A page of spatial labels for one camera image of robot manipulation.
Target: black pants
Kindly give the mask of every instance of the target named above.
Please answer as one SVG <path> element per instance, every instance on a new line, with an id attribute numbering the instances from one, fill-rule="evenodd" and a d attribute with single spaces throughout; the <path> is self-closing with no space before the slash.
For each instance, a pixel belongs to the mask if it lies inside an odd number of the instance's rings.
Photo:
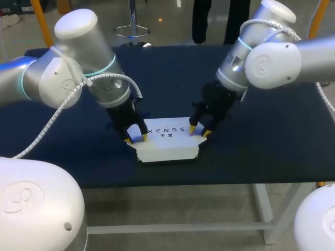
<path id="1" fill-rule="evenodd" d="M 206 40 L 207 18 L 211 0 L 194 0 L 192 38 L 195 43 Z M 229 17 L 224 44 L 234 44 L 240 34 L 241 25 L 248 20 L 250 0 L 230 0 Z"/>

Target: metal table frame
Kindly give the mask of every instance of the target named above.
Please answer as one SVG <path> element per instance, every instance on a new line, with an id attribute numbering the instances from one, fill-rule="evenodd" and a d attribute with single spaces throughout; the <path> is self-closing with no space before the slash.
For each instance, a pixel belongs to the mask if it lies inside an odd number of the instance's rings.
<path id="1" fill-rule="evenodd" d="M 315 182 L 293 183 L 278 211 L 273 215 L 265 184 L 254 184 L 253 189 L 261 222 L 91 226 L 88 227 L 88 234 L 264 230 L 265 243 L 275 244 L 294 218 L 299 205 L 310 194 L 314 186 Z"/>

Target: robot logo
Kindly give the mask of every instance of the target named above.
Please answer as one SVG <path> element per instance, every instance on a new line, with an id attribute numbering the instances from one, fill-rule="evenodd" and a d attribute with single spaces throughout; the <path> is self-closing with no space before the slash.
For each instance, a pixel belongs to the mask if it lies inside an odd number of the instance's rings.
<path id="1" fill-rule="evenodd" d="M 0 210 L 4 213 L 32 213 L 42 207 L 44 195 L 35 183 L 20 181 L 0 192 Z"/>
<path id="2" fill-rule="evenodd" d="M 253 72 L 257 77 L 266 77 L 272 71 L 272 61 L 267 55 L 260 55 L 254 59 Z"/>

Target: dark blue tablecloth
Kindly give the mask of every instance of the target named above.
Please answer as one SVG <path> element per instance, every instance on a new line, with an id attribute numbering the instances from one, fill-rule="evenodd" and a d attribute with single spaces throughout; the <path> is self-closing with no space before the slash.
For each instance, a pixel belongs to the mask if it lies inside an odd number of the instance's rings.
<path id="1" fill-rule="evenodd" d="M 229 47 L 115 48 L 140 86 L 150 118 L 187 117 Z M 54 110 L 34 102 L 0 108 L 0 155 L 14 156 Z M 26 157 L 67 170 L 81 187 L 236 184 L 335 180 L 335 125 L 314 84 L 250 88 L 200 147 L 194 162 L 137 162 L 135 150 L 106 130 L 107 113 L 87 91 Z"/>

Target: table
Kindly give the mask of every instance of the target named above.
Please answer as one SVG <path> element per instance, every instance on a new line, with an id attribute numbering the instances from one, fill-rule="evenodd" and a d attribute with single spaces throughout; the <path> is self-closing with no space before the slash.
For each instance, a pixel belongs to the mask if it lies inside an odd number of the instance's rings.
<path id="1" fill-rule="evenodd" d="M 214 79 L 228 50 L 115 48 L 125 74 L 142 90 L 140 109 L 148 118 L 192 114 L 191 102 L 200 100 L 203 83 Z M 1 155 L 14 156 L 25 148 L 53 112 L 33 102 L 1 108 Z M 265 242 L 273 244 L 315 182 L 335 180 L 334 121 L 312 83 L 274 90 L 251 87 L 230 113 L 195 162 L 146 166 L 113 130 L 106 130 L 107 113 L 85 90 L 27 158 L 61 166 L 81 187 L 256 184 L 262 222 L 90 227 L 90 233 L 264 229 Z M 272 182 L 294 182 L 274 217 L 264 186 Z"/>

